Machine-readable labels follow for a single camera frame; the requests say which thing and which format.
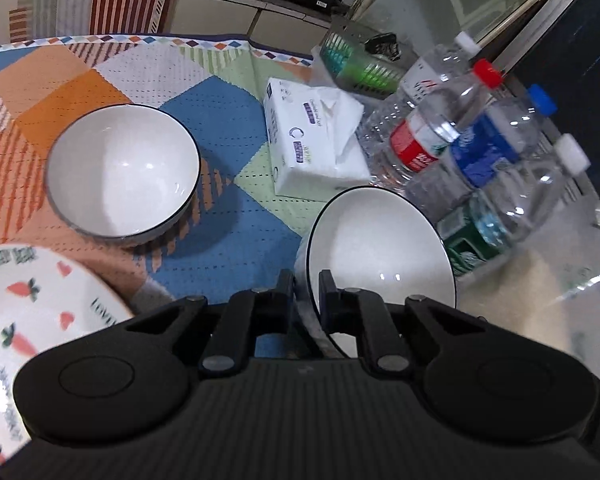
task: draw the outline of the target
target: plastic water bottle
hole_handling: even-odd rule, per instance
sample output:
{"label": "plastic water bottle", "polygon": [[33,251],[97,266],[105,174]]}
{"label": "plastic water bottle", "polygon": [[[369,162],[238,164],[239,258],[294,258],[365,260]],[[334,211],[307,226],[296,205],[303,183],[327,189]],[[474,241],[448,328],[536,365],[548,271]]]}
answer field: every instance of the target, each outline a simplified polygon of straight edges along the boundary
{"label": "plastic water bottle", "polygon": [[498,172],[436,226],[454,274],[477,269],[525,240],[551,216],[567,179],[588,167],[587,155],[565,134],[551,153]]}
{"label": "plastic water bottle", "polygon": [[485,59],[471,72],[439,85],[405,118],[374,114],[356,134],[375,184],[401,191],[415,173],[438,160],[445,148],[483,112],[502,76]]}
{"label": "plastic water bottle", "polygon": [[510,168],[536,150],[542,118],[557,110],[538,86],[528,99],[491,102],[472,124],[425,171],[405,186],[404,195],[432,222],[437,222],[475,189],[488,184],[499,170]]}
{"label": "plastic water bottle", "polygon": [[376,108],[358,128],[358,140],[365,153],[377,153],[404,119],[440,84],[471,72],[469,60],[480,47],[465,32],[456,36],[455,45],[437,45],[417,60],[400,80],[398,90]]}
{"label": "plastic water bottle", "polygon": [[452,45],[436,45],[407,70],[402,77],[402,91],[415,107],[440,83],[466,74],[469,60],[480,52],[480,46],[466,33],[460,32]]}

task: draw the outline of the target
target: blue square pattern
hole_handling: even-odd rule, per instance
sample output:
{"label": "blue square pattern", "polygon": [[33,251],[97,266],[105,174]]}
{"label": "blue square pattern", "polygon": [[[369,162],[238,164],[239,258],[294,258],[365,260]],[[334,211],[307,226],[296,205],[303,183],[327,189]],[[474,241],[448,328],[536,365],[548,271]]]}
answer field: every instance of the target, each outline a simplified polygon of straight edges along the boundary
{"label": "blue square pattern", "polygon": [[180,120],[209,163],[231,178],[267,140],[260,102],[216,76],[167,101],[160,109]]}
{"label": "blue square pattern", "polygon": [[5,50],[3,52],[0,52],[0,70],[7,68],[9,65],[15,63],[20,58],[31,54],[37,48],[39,47],[32,46],[28,48],[15,48],[13,50]]}
{"label": "blue square pattern", "polygon": [[176,298],[204,295],[227,301],[239,290],[275,286],[280,269],[293,269],[300,237],[235,184],[202,214],[150,276]]}

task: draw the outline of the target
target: red striped fabric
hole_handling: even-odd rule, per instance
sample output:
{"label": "red striped fabric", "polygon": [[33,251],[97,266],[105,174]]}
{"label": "red striped fabric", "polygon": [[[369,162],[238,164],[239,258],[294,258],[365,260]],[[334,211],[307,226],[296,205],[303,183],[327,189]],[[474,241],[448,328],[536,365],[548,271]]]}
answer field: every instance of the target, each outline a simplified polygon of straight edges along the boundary
{"label": "red striped fabric", "polygon": [[15,9],[9,11],[9,34],[11,43],[14,41],[25,41],[29,38],[27,9]]}
{"label": "red striped fabric", "polygon": [[155,0],[93,0],[90,34],[147,34]]}

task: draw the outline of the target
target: plaid tablecloth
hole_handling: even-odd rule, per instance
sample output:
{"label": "plaid tablecloth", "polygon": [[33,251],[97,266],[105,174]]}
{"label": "plaid tablecloth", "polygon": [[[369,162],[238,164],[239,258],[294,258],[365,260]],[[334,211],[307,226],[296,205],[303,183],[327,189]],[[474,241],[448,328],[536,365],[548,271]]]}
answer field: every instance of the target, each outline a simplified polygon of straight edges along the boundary
{"label": "plaid tablecloth", "polygon": [[[79,261],[138,312],[188,294],[217,302],[274,285],[322,204],[273,194],[260,101],[270,76],[308,80],[310,65],[237,38],[89,36],[0,47],[0,243],[45,246]],[[73,232],[43,186],[62,130],[117,103],[167,111],[202,150],[192,209],[135,250]]]}

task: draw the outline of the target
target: red label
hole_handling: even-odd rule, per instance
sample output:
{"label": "red label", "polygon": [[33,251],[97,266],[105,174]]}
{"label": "red label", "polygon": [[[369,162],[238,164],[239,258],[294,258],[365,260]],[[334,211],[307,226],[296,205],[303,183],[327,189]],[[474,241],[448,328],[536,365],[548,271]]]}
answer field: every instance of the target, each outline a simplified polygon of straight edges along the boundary
{"label": "red label", "polygon": [[418,173],[424,170],[437,158],[429,155],[413,136],[407,121],[402,121],[391,134],[391,147],[402,163],[411,171]]}

